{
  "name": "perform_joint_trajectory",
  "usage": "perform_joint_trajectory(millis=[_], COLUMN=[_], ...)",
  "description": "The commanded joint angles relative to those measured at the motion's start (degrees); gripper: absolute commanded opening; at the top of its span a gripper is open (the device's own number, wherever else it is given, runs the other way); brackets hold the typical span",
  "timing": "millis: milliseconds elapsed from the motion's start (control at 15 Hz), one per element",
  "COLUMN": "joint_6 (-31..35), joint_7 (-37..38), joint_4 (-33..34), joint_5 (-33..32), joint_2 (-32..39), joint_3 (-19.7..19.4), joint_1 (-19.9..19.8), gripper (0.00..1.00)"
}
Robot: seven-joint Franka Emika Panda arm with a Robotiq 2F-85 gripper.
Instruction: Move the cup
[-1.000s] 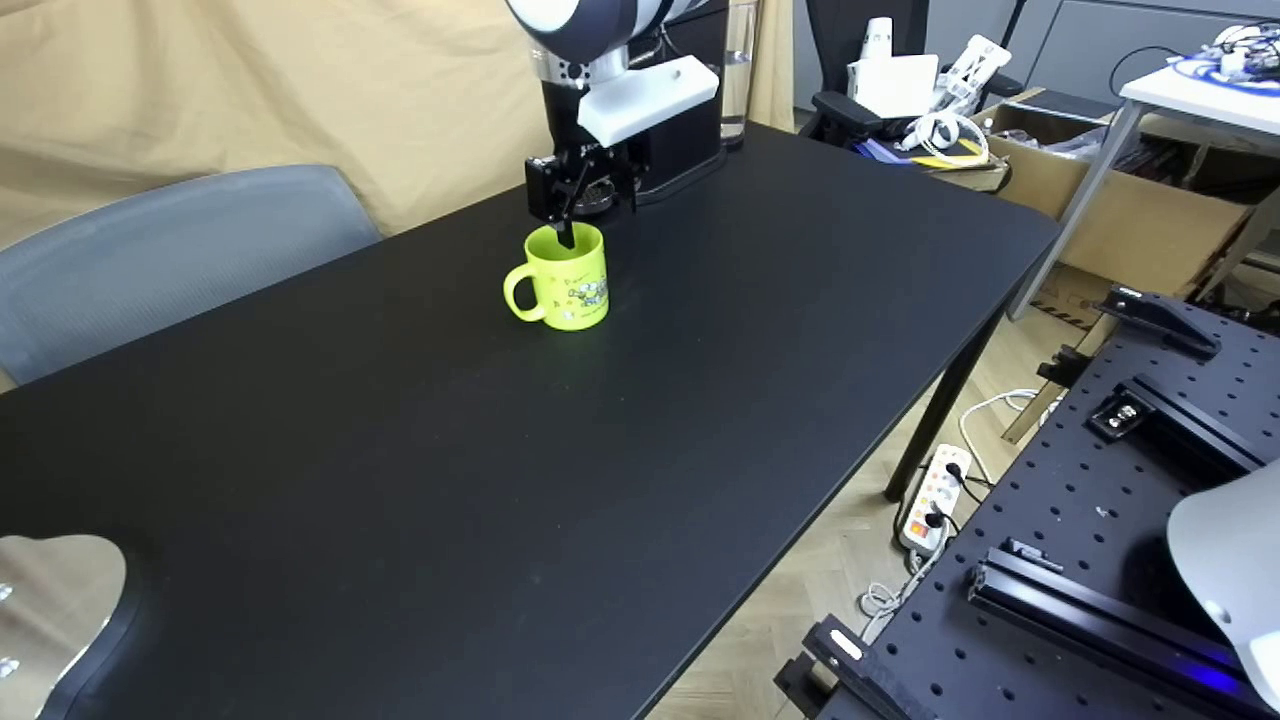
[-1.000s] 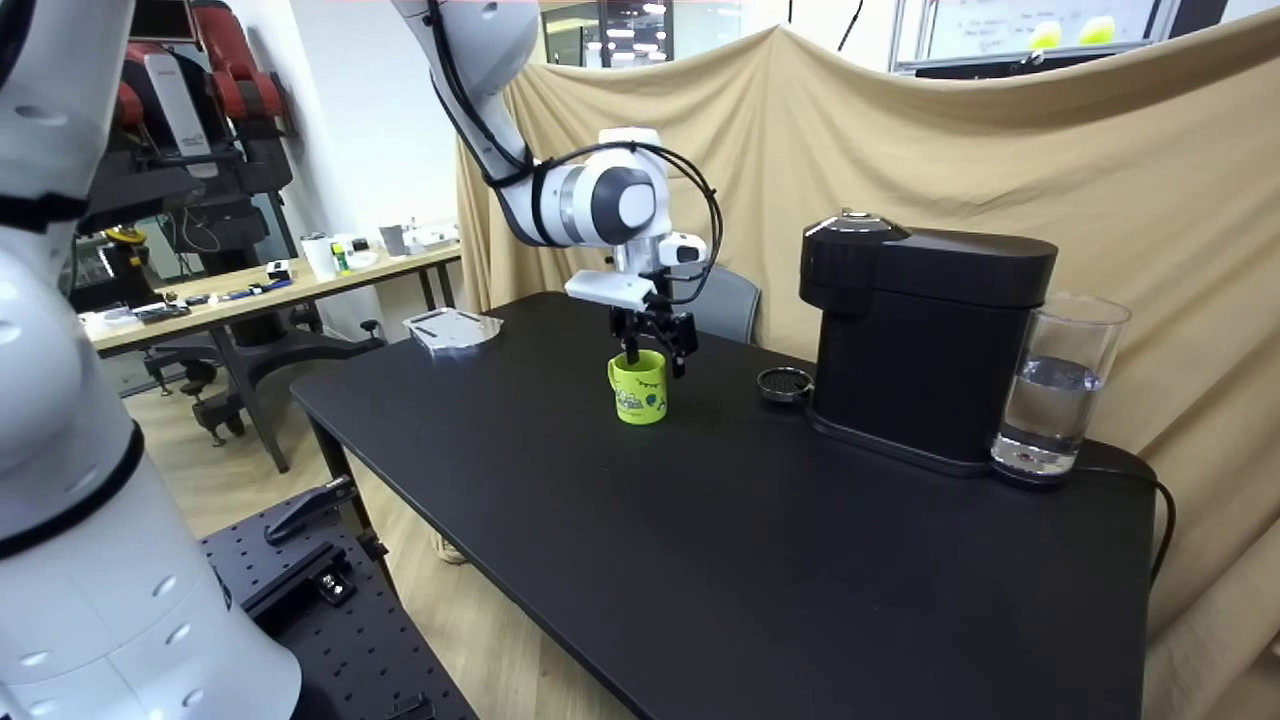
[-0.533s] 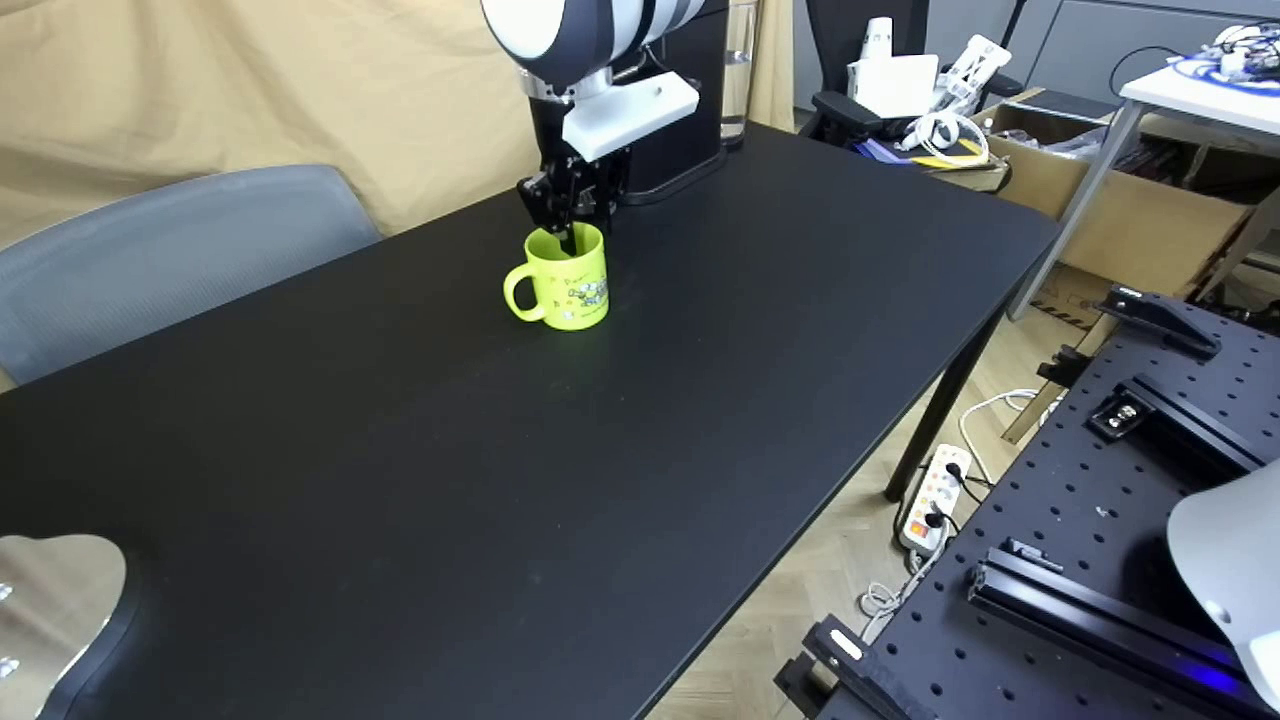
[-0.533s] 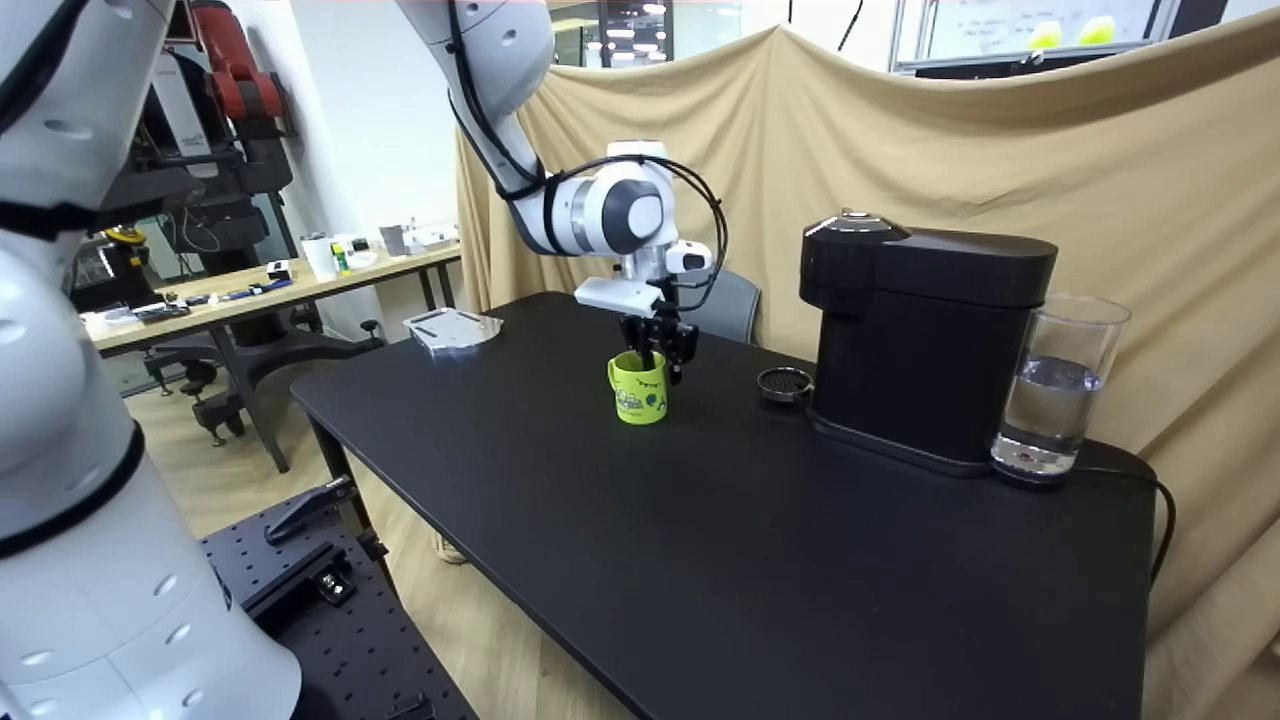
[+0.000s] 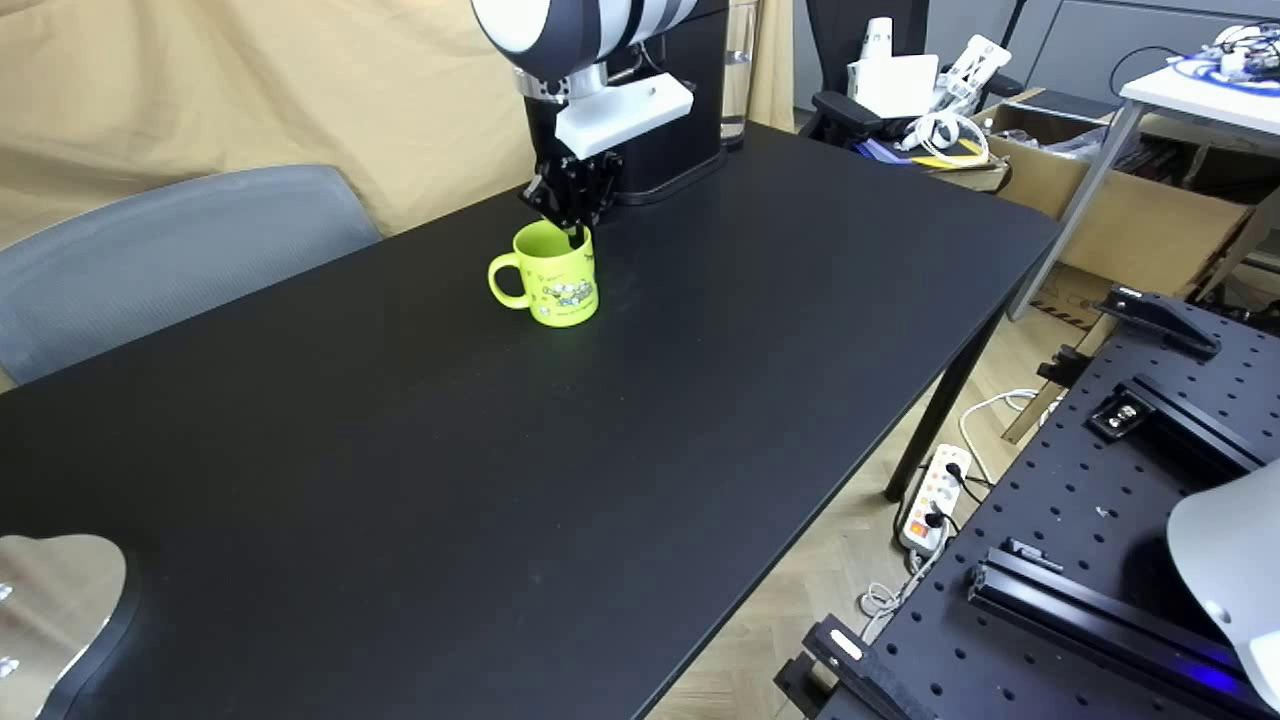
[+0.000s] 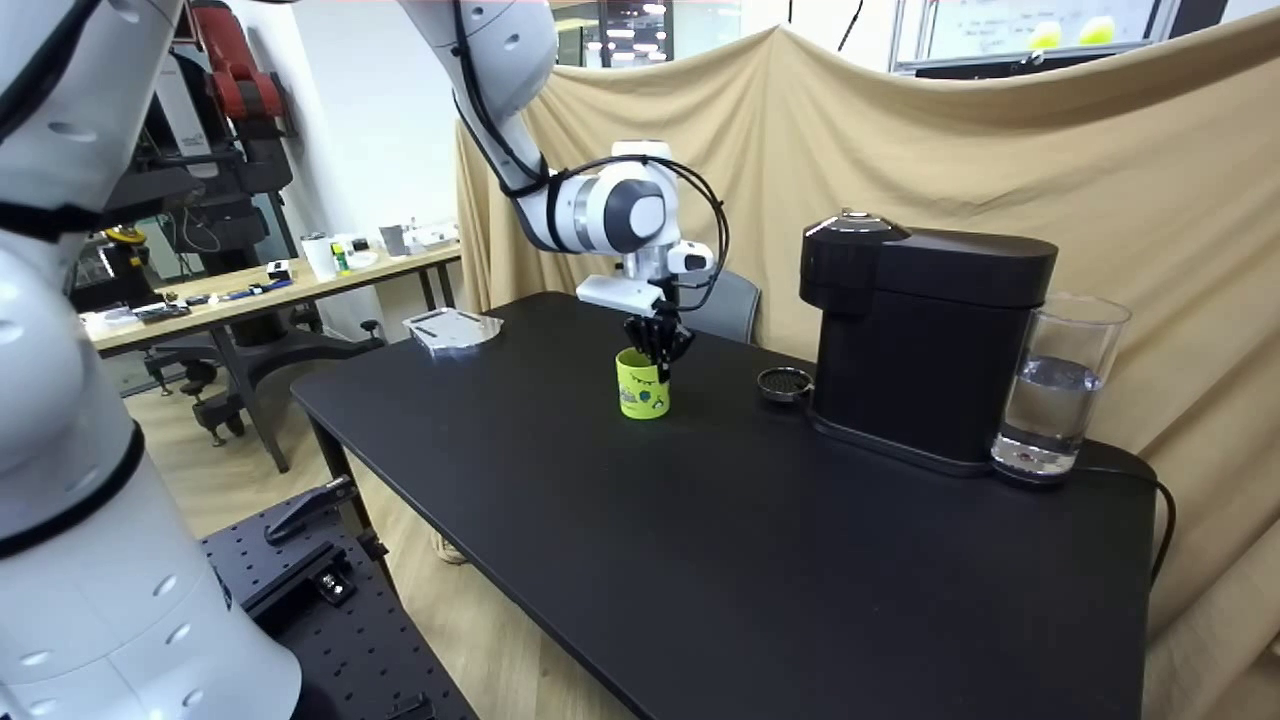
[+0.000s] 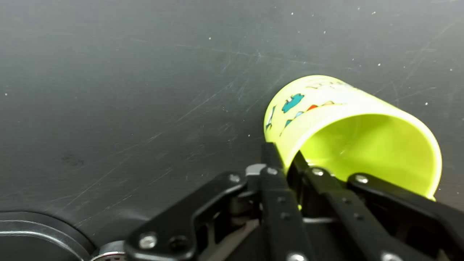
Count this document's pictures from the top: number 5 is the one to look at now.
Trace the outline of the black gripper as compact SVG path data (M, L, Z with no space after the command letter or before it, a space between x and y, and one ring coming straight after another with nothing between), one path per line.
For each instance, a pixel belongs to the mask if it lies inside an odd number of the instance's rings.
M617 152L575 161L550 155L537 167L537 175L520 188L520 201L544 220L561 225L569 247L578 247L590 237L590 213L617 193L625 175L625 161Z

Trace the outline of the white robot base shell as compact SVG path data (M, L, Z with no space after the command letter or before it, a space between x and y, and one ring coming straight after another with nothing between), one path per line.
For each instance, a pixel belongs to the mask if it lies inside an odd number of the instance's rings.
M1256 686L1280 685L1280 463L1185 495L1167 551Z

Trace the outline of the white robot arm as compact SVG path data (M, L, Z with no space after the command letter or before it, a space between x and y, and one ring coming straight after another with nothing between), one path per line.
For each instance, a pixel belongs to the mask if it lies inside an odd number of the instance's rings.
M679 28L696 0L467 0L482 39L516 67L537 175L523 201L578 244L625 170L621 146L693 112L693 86L607 59Z

